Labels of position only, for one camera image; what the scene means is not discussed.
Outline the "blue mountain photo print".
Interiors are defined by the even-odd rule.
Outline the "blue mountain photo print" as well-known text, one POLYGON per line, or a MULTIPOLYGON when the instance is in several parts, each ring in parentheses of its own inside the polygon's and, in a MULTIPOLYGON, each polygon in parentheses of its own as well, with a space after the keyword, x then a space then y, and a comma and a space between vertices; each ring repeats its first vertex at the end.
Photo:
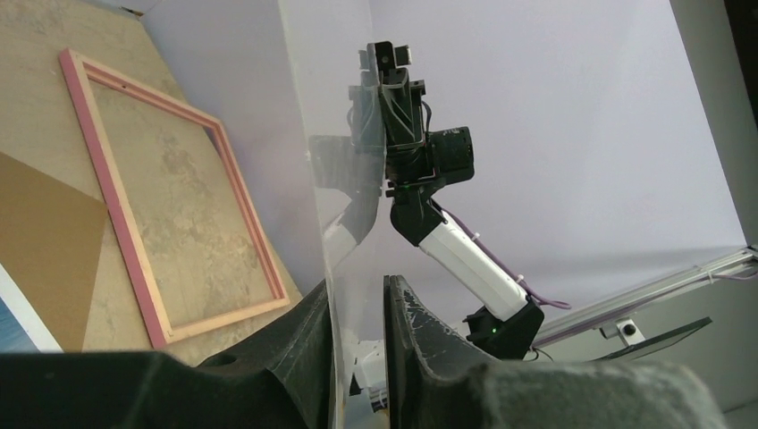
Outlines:
POLYGON ((1 352, 63 352, 58 341, 3 266, 1 266, 1 352))

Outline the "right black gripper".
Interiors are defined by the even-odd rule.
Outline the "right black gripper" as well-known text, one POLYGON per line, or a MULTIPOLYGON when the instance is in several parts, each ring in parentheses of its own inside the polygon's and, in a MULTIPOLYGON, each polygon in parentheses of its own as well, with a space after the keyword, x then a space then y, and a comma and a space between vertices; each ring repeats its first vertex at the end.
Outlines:
POLYGON ((422 96, 423 80, 410 80, 408 66, 394 66, 391 41, 366 45, 370 87, 380 89, 379 101, 388 155, 410 153, 425 143, 422 96))

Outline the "pink wooden photo frame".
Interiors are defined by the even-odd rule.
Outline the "pink wooden photo frame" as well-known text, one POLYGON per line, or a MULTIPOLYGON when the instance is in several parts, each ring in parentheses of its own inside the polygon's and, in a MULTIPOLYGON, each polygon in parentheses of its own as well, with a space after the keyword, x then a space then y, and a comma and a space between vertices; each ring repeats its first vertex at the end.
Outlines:
POLYGON ((70 48, 61 51, 58 58, 152 346, 162 348, 288 306, 291 299, 274 263, 271 247, 267 243, 222 121, 70 48), (271 299, 196 322, 180 326, 171 324, 117 169, 90 86, 92 82, 196 123, 209 132, 257 252, 259 265, 272 293, 271 299))

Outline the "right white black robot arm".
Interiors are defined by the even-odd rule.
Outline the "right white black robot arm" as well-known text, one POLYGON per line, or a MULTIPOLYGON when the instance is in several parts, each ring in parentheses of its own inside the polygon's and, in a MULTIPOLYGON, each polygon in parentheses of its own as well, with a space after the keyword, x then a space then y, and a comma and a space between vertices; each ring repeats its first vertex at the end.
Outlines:
POLYGON ((377 78, 392 227, 482 302, 464 319, 467 340, 495 358, 522 359, 543 310, 476 234, 434 200, 437 191, 474 177, 473 140, 466 126, 431 130, 425 83, 410 78, 410 64, 408 46, 381 41, 366 47, 366 66, 377 78))

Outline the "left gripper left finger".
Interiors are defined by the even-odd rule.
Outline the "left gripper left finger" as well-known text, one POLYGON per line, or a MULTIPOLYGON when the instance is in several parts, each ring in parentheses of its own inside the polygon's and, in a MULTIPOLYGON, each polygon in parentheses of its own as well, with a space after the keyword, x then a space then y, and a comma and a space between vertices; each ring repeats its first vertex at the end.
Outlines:
POLYGON ((326 428, 333 335, 324 283, 196 366, 159 351, 1 357, 4 428, 326 428))

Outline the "aluminium table frame rail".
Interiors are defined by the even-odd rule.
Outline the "aluminium table frame rail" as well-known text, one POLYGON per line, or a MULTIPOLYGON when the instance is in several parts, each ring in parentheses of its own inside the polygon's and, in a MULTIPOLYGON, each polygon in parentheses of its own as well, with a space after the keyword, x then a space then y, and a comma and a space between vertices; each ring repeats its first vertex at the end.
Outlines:
POLYGON ((527 361, 592 361, 642 356, 705 326, 703 318, 665 332, 642 333, 640 311, 717 281, 745 280, 757 271, 757 247, 718 246, 602 257, 588 274, 564 272, 559 297, 572 308, 548 307, 527 361), (567 351, 570 346, 576 351, 567 351))

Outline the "brown cardboard backing board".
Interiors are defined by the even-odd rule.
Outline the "brown cardboard backing board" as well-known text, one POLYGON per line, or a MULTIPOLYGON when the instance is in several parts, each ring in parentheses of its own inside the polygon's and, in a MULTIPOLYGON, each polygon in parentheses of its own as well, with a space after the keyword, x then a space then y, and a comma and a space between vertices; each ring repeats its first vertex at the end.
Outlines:
POLYGON ((1 264, 65 351, 83 348, 105 204, 1 156, 1 264))

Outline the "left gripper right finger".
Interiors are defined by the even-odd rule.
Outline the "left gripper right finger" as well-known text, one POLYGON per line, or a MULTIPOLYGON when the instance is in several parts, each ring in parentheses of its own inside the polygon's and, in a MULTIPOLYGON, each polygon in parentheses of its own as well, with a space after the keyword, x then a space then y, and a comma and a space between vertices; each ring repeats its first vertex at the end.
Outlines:
POLYGON ((383 279, 393 428, 724 428, 707 386, 665 362, 500 361, 383 279))

